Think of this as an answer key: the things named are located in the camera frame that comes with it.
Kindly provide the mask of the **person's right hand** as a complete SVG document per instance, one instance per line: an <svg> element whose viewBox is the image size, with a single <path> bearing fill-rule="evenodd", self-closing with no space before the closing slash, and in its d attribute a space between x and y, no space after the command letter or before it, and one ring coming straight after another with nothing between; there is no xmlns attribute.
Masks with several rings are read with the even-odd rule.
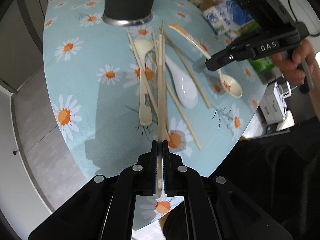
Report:
<svg viewBox="0 0 320 240"><path fill-rule="evenodd" d="M282 53L276 53L270 56L273 64L282 72L283 76L293 85L302 85L306 77L303 70L298 66L304 61L307 63L314 89L319 88L319 65L316 61L316 55L309 40L304 39L302 44L293 51L292 59L285 59Z"/></svg>

